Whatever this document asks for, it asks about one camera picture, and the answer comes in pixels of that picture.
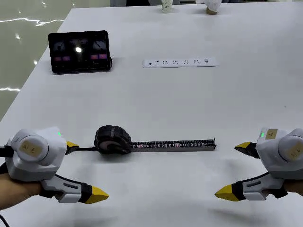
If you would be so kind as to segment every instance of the electrical outlet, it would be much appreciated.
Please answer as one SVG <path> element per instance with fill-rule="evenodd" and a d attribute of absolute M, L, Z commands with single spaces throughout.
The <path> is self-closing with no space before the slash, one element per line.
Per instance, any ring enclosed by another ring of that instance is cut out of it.
<path fill-rule="evenodd" d="M 183 59 L 155 59 L 144 60 L 143 68 L 176 68 L 218 66 L 215 58 L 183 58 Z"/>

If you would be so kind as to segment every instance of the white object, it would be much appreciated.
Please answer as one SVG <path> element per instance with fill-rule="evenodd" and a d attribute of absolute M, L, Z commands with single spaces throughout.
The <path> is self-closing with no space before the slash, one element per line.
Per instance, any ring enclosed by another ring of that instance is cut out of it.
<path fill-rule="evenodd" d="M 171 13 L 172 11 L 172 0 L 161 0 L 162 3 L 162 12 Z"/>
<path fill-rule="evenodd" d="M 22 129 L 8 141 L 14 150 L 6 157 L 9 175 L 21 181 L 52 178 L 64 158 L 67 145 L 57 127 L 40 131 Z"/>
<path fill-rule="evenodd" d="M 12 227 L 302 226 L 303 198 L 295 193 L 256 203 L 214 193 L 266 172 L 235 145 L 263 125 L 303 128 L 303 2 L 220 7 L 215 17 L 201 15 L 201 5 L 174 5 L 165 15 L 159 6 L 70 11 L 59 32 L 107 30 L 112 70 L 53 75 L 47 49 L 0 122 L 0 145 L 21 128 L 58 125 L 88 147 L 109 124 L 133 141 L 216 137 L 218 146 L 213 153 L 68 155 L 58 174 L 98 186 L 109 199 L 69 206 L 35 196 L 1 211 Z M 142 68 L 151 56 L 201 55 L 220 66 Z"/>
<path fill-rule="evenodd" d="M 204 0 L 204 4 L 213 12 L 218 12 L 222 0 Z"/>
<path fill-rule="evenodd" d="M 215 58 L 149 59 L 143 61 L 143 68 L 176 68 L 217 66 Z"/>
<path fill-rule="evenodd" d="M 271 133 L 273 138 L 268 138 L 267 135 Z M 263 165 L 273 177 L 303 179 L 303 129 L 288 133 L 263 128 L 256 149 Z"/>

